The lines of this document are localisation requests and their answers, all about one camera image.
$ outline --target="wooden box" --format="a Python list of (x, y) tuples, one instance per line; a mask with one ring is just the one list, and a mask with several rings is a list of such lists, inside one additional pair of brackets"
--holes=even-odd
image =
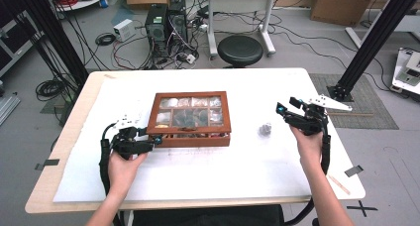
[(226, 91), (157, 93), (147, 134), (162, 135), (163, 148), (228, 147)]

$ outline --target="stool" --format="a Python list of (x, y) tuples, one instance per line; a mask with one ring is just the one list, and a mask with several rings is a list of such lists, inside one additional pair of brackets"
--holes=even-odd
[(254, 64), (263, 56), (263, 47), (248, 36), (230, 36), (217, 47), (220, 58), (231, 66), (225, 68), (244, 68)]

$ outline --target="carpet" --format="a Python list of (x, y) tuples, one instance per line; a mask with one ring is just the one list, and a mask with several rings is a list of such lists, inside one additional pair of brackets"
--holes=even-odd
[[(330, 96), (327, 86), (335, 86), (342, 77), (340, 74), (315, 73), (311, 73), (309, 76), (318, 93), (326, 96)], [(351, 95), (354, 102), (343, 103), (352, 106), (353, 111), (327, 109), (336, 128), (399, 129), (364, 75), (356, 83)]]

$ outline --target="wrist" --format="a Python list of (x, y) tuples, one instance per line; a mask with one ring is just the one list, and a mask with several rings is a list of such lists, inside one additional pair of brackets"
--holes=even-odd
[(300, 164), (302, 165), (303, 171), (306, 174), (309, 174), (312, 171), (322, 170), (319, 160), (316, 159), (300, 158)]
[(127, 194), (128, 194), (128, 190), (121, 190), (121, 189), (117, 190), (112, 187), (109, 189), (109, 193), (108, 193), (109, 196), (112, 196), (114, 198), (121, 198), (122, 200), (126, 198)]

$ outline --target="black metal pole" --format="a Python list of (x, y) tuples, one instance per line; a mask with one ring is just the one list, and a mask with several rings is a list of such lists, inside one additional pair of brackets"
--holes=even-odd
[(346, 101), (356, 82), (416, 1), (388, 1), (341, 79), (336, 86), (329, 88), (331, 98)]
[(5, 2), (10, 4), (9, 8), (12, 10), (13, 6), (16, 5), (14, 2), (19, 4), (20, 8), (28, 11), (31, 18), (40, 26), (42, 32), (47, 36), (54, 47), (54, 50), (62, 60), (62, 63), (67, 67), (71, 78), (77, 84), (75, 93), (77, 96), (87, 80), (88, 72), (62, 28), (61, 23), (53, 13), (52, 9), (55, 9), (55, 7), (52, 7), (48, 0), (19, 0), (19, 2)]

